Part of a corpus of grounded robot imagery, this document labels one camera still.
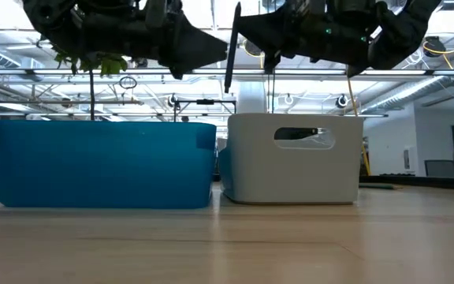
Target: wooden tabletop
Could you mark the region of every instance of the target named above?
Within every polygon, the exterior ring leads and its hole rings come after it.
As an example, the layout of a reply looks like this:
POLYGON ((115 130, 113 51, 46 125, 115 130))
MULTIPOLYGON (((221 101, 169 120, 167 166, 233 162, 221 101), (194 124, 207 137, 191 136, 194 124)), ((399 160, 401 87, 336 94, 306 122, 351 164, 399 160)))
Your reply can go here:
POLYGON ((0 205, 0 283, 454 283, 454 190, 362 189, 344 206, 0 205))

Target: white pillar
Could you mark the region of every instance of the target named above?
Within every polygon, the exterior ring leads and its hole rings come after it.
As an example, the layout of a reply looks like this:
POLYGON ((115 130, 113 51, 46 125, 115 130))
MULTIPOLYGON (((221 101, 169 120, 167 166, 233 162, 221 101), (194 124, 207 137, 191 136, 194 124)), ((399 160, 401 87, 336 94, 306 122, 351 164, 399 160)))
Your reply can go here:
POLYGON ((237 113, 266 113, 267 100, 263 82, 240 82, 237 113))

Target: ceiling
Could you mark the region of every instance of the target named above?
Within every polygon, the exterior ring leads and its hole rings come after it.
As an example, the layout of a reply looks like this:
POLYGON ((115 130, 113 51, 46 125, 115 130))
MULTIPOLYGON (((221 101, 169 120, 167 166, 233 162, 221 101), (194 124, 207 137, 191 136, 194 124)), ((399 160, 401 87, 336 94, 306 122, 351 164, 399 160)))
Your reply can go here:
MULTIPOLYGON (((184 13, 193 25, 197 28, 210 33, 213 36, 228 42, 230 38, 230 28, 232 27, 234 7, 238 0, 182 0, 184 13)), ((265 13, 263 8, 259 8, 258 0, 241 0, 243 15, 253 15, 265 13)), ((454 50, 454 10, 442 10, 435 12, 429 22, 428 36, 440 36, 448 50, 454 50)), ((0 50, 10 57, 15 58, 34 58, 43 64, 43 68, 54 69, 58 66, 54 61, 54 52, 48 45, 43 48, 36 48, 35 43, 39 39, 39 33, 34 32, 24 11, 20 7, 18 0, 0 0, 0 50)), ((450 54, 451 63, 454 62, 454 53, 450 54)), ((236 52, 235 68, 237 69, 260 69, 261 58, 254 58, 246 54, 242 49, 236 52)), ((219 62, 205 66, 206 68, 225 68, 225 62, 219 62)), ((150 68, 161 68, 156 62, 151 62, 150 68)), ((293 59, 282 58, 279 69, 344 69, 344 65, 319 61, 310 63, 307 58, 296 56, 293 59)), ((410 58, 401 62, 395 69, 447 69, 443 57, 428 58, 422 54, 422 50, 417 50, 410 58)), ((0 77, 0 83, 5 83, 8 78, 0 77)), ((34 93, 43 92, 40 99, 88 99, 89 86, 87 84, 67 84, 68 78, 64 76, 48 76, 47 79, 61 80, 61 84, 11 84, 9 87, 19 93, 31 96, 34 86, 34 93)), ((121 94, 125 92, 125 99, 133 96, 144 104, 140 105, 105 105, 106 112, 169 112, 167 99, 172 95, 180 99, 229 99, 236 100, 239 95, 239 86, 242 80, 233 82, 232 94, 222 94, 222 77, 185 77, 184 81, 177 81, 170 76, 144 76, 138 77, 140 82, 131 91, 122 89, 117 84, 105 84, 104 79, 96 80, 95 93, 96 100, 121 99, 121 94)), ((118 77, 111 77, 112 81, 117 81, 118 77)), ((264 84, 264 92, 267 93, 267 86, 272 92, 273 80, 260 77, 256 79, 264 84)), ((360 104, 368 103, 375 97, 403 84, 404 80, 354 80, 352 90, 358 97, 360 104)), ((450 95, 453 90, 443 91, 428 99, 450 95)), ((344 78, 341 80, 323 77, 321 80, 292 80, 289 78, 276 77, 274 85, 274 95, 277 97, 277 112, 312 112, 329 113, 337 111, 335 99, 348 93, 348 84, 344 78), (292 103, 286 103, 285 98, 292 97, 292 103)), ((449 100, 441 104, 440 107, 454 107, 454 100, 449 100)), ((229 114, 223 106, 196 106, 191 105, 188 111, 194 113, 225 113, 229 114)), ((130 117, 127 120, 155 120, 157 118, 137 118, 130 117)), ((191 121, 209 121, 217 125, 225 125, 226 119, 218 118, 191 118, 191 121)))

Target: desk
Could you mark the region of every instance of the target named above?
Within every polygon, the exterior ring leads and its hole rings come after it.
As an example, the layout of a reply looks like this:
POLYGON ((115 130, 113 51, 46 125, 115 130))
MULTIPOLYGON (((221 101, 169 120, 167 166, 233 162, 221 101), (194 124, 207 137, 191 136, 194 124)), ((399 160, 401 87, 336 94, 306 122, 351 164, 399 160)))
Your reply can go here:
POLYGON ((454 190, 188 211, 0 206, 0 283, 454 283, 454 190))

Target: blue plastic bin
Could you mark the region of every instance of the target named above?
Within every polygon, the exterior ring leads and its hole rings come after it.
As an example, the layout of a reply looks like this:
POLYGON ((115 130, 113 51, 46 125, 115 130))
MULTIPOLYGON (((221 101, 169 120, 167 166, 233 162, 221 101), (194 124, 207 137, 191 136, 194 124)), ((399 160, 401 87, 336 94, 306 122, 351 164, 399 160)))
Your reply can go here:
POLYGON ((203 123, 0 121, 0 202, 205 207, 215 137, 203 123))

